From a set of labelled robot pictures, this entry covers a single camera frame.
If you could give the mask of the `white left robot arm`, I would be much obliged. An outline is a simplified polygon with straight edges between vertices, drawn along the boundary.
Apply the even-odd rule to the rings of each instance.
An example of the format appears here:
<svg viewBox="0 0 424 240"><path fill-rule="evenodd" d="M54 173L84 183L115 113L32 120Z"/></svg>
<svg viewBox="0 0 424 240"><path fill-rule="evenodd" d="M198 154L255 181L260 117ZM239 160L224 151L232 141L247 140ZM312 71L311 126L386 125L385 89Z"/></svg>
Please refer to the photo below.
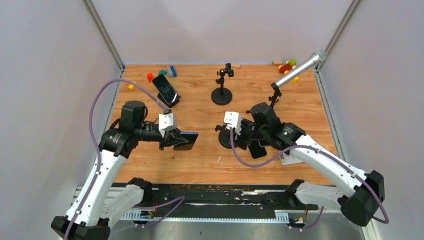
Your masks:
<svg viewBox="0 0 424 240"><path fill-rule="evenodd" d="M56 216L51 228L64 240L107 240L115 224L132 208L154 209L153 184L140 177L131 179L124 190L105 203L116 175L139 142L158 142L165 147L193 147L191 133L177 128L170 108L161 106L158 122L147 121L148 108L142 101L126 102L117 118L94 141L96 159L77 199L65 215Z"/></svg>

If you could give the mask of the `blue phone black screen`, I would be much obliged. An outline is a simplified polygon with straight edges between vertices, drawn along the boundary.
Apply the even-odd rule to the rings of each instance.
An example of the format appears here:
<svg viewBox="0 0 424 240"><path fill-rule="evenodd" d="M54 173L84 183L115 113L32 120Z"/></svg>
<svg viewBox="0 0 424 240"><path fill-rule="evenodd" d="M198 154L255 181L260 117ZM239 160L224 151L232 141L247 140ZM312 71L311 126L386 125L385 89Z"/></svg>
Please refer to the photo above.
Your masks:
<svg viewBox="0 0 424 240"><path fill-rule="evenodd" d="M178 134L179 142L173 146L174 151L190 151L199 136L198 132L182 131Z"/></svg>

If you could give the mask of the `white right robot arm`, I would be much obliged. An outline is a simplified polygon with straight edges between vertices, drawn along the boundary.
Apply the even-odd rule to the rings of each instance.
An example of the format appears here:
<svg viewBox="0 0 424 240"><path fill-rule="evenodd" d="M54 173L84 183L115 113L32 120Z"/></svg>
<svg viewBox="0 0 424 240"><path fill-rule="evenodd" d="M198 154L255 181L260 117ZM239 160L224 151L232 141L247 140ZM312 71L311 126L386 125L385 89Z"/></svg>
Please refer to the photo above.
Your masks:
<svg viewBox="0 0 424 240"><path fill-rule="evenodd" d="M282 165L305 163L331 181L330 186L295 180L285 195L292 209L301 205L318 205L339 210L352 223L365 227L375 219L377 211L389 222L383 206L384 177L376 170L367 172L340 159L319 145L303 129L291 122L282 122L275 110L262 102L250 109L252 119L238 112L227 111L223 123L215 127L219 143L236 152L249 151L253 159L267 155L267 148L277 151L275 160Z"/></svg>

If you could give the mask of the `teal phone black screen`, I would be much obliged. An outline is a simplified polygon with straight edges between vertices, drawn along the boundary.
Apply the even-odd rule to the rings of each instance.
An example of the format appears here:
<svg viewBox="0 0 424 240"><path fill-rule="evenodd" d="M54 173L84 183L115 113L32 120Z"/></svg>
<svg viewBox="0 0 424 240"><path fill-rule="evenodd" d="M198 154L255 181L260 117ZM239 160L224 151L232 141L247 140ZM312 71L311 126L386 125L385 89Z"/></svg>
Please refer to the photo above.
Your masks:
<svg viewBox="0 0 424 240"><path fill-rule="evenodd" d="M165 102L170 104L177 100L178 94L175 88L164 75L158 75L152 80L152 83Z"/></svg>

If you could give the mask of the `black round-base clamp stand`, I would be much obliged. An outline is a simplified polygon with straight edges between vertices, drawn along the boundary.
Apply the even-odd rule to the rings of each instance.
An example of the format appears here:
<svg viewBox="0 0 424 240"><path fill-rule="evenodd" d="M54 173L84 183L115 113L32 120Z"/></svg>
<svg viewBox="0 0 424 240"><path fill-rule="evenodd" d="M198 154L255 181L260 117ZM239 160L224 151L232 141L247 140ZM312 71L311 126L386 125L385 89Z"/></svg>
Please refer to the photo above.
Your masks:
<svg viewBox="0 0 424 240"><path fill-rule="evenodd" d="M233 95L232 92L224 87L225 76L227 75L229 78L234 76L234 70L230 63L225 64L225 68L220 69L216 72L217 76L220 78L216 79L215 82L220 85L220 87L214 89L211 93L211 100L214 104L219 106L227 105L231 102Z"/></svg>

